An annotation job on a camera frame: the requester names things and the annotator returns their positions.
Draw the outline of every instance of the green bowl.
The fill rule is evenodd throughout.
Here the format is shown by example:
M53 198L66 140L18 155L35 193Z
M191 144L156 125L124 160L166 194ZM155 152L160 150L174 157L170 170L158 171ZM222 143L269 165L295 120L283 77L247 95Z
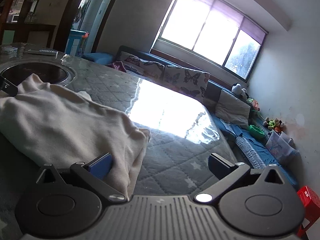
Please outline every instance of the green bowl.
M249 133L256 139L262 139L266 136L261 129L254 125L249 126Z

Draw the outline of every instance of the tree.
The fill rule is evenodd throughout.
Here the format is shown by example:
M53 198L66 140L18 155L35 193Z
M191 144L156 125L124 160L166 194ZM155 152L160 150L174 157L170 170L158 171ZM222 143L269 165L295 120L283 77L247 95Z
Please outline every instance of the tree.
M230 56L225 67L246 78L257 51L255 45L250 42L248 45L242 46L238 54Z

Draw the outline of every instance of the window frame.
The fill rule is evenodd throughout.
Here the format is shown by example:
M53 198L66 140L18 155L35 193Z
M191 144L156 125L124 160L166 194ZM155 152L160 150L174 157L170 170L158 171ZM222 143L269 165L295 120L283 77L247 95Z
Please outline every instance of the window frame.
M169 18L170 18L171 14L172 14L172 12L173 12L173 10L174 10L174 7L176 6L177 1L178 1L178 0L175 0L175 1L174 1L174 3L173 3L173 5L172 5L172 7L171 7L171 9L170 9L170 12L168 13L168 16L167 16L164 24L161 26L161 30L160 30L160 33L159 33L159 36L158 36L157 39L159 39L159 40L161 40L161 41L165 41L165 42L167 42L167 43L169 43L169 44L172 44L172 45L177 46L177 47L179 47L179 48L181 48L181 49L183 49L183 50L186 50L186 51L188 51L189 53L192 53L192 54L194 54L194 55L196 55L196 56L198 56L198 57L200 57L200 58L202 58L202 59L205 59L205 60L209 61L211 64L213 64L213 65L215 65L215 66L217 66L217 67L220 67L220 68L224 69L225 71L227 71L227 72L229 72L230 74L234 75L235 77L237 77L237 78L240 79L241 81L247 83L248 80L249 80L249 78L250 78L250 76L251 76L251 74L252 74L252 71L253 71L253 69L254 69L254 67L255 67L255 65L256 65L257 58L258 58L259 55L260 55L260 52L261 52L262 47L263 47L263 44L264 44L265 39L266 39L267 35L269 34L269 32L266 31L265 29L263 29L263 28L262 28L260 25L258 25L254 20L252 20L252 19L251 19L250 17L248 17L247 15L245 15L243 12L239 11L237 8L235 8L235 7L232 6L231 4L227 3L227 2L224 1L224 0L219 0L219 1L223 2L224 4L228 5L228 6L231 7L233 10L237 11L238 13L240 13L240 14L243 16L242 22L241 22L241 24L240 24L240 26L239 26L239 29L238 29L238 32L237 32L235 38L233 39L232 45L231 45L230 50L229 50L229 52L228 52L228 54L227 54L227 56L226 56L226 58L225 58L225 61L223 62L222 65L219 65L218 63L216 63L216 62L208 59L207 57L205 57L205 56L203 56L203 55L201 55L201 54L196 53L196 52L193 51L193 49L195 48L196 43L197 43L197 41L198 41L198 39L199 39L199 37L200 37L200 34L201 34L201 32L202 32L202 30L203 30L203 28L204 28L205 22L206 22L206 20L207 20L207 18L208 18L208 16L209 16L209 14L207 15L207 18L206 18L205 22L204 22L203 25L202 25L202 28L201 28L201 30L200 30L200 32L199 32L199 34L198 34L198 37L197 37L197 39L196 39L196 41L195 41L192 49L188 49L188 48L183 47L183 46L181 46L181 45L179 45L179 44L177 44L177 43L175 43L175 42L173 42L173 41L169 41L169 40L167 40L167 39L165 39L165 38L162 38L163 31L164 31L164 29L165 29L165 27L166 27L166 25L167 25L167 23L168 23L168 21L169 21ZM238 38L238 35L239 35L240 31L241 31L241 26L242 26L245 18L247 18L247 19L250 20L252 23L254 23L257 27L259 27L266 35L264 36L264 39L263 39L263 41L262 41L262 43L261 43L261 45L260 45L260 48L259 48L259 50L258 50L258 52L257 52L256 57L255 57L255 59L254 59L254 61L253 61L253 63L252 63L252 66L251 66L251 68L250 68L250 70L249 70L249 72L248 72L248 75L247 75L247 77L244 79L243 77L239 76L237 73L235 73L235 72L233 72L232 70L226 68L225 65L226 65L226 63L227 63L227 60L228 60L230 54L231 54L231 51L232 51L232 49L233 49L233 47L234 47L234 44L236 43L236 39Z

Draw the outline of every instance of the stuffed animal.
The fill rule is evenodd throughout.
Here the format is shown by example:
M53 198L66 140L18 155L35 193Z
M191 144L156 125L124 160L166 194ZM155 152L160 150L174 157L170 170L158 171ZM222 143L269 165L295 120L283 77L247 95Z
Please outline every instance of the stuffed animal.
M284 122L279 119L270 120L269 117L263 122L263 126L267 127L270 131L274 130L276 133L281 134Z
M260 111L260 107L259 107L259 104L258 104L258 101L253 99L253 98L248 98L248 102L250 102L253 106L253 108L256 110L256 111Z
M243 92L241 89L241 85L239 83L233 85L231 92L234 93L236 96L240 96Z
M239 83L237 84L234 84L232 86L232 90L231 90L232 93L234 93L236 96L242 96L243 100L244 101L247 101L248 100L248 94L247 94L247 90L245 88L241 88L241 85Z

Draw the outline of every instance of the window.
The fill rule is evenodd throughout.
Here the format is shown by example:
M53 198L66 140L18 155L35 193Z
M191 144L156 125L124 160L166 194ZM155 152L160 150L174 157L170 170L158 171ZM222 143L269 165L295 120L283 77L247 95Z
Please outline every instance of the window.
M266 32L221 0L176 0L160 39L249 77Z

